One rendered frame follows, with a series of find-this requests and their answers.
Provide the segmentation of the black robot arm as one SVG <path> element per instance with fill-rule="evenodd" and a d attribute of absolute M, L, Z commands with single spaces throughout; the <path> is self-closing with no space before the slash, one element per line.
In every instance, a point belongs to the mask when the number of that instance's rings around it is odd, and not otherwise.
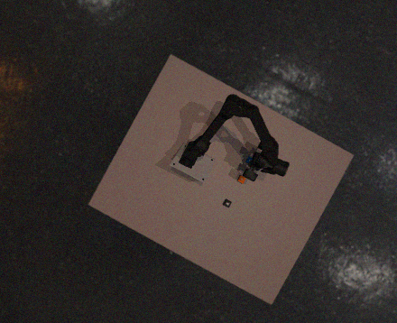
<path fill-rule="evenodd" d="M 242 108 L 241 108 L 242 107 Z M 250 118 L 255 131 L 257 132 L 263 148 L 263 155 L 256 154 L 254 162 L 260 168 L 264 168 L 261 172 L 270 174 L 278 174 L 285 176 L 290 166 L 289 162 L 278 159 L 279 144 L 270 135 L 267 126 L 259 111 L 259 107 L 251 104 L 247 100 L 235 94 L 227 96 L 224 105 L 219 114 L 208 127 L 205 133 L 198 137 L 195 141 L 189 142 L 187 148 L 182 154 L 179 163 L 192 168 L 198 157 L 204 156 L 211 142 L 210 140 L 223 125 L 223 123 L 232 116 Z"/>

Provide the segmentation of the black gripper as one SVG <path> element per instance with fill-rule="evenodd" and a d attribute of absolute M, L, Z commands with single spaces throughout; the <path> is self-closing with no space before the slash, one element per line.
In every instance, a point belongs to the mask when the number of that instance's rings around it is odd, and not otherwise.
<path fill-rule="evenodd" d="M 254 156 L 258 153 L 263 155 L 263 148 L 262 148 L 262 143 L 260 142 L 258 147 L 258 149 L 261 149 L 262 152 L 255 152 L 253 155 L 253 159 L 251 161 L 249 161 L 248 166 L 250 167 L 250 169 L 245 169 L 245 172 L 243 173 L 243 176 L 246 177 L 247 179 L 251 180 L 251 181 L 255 181 L 258 174 L 254 173 L 254 170 L 259 171 L 260 169 L 264 169 L 264 168 L 260 168 L 256 165 L 255 161 L 254 161 Z"/>

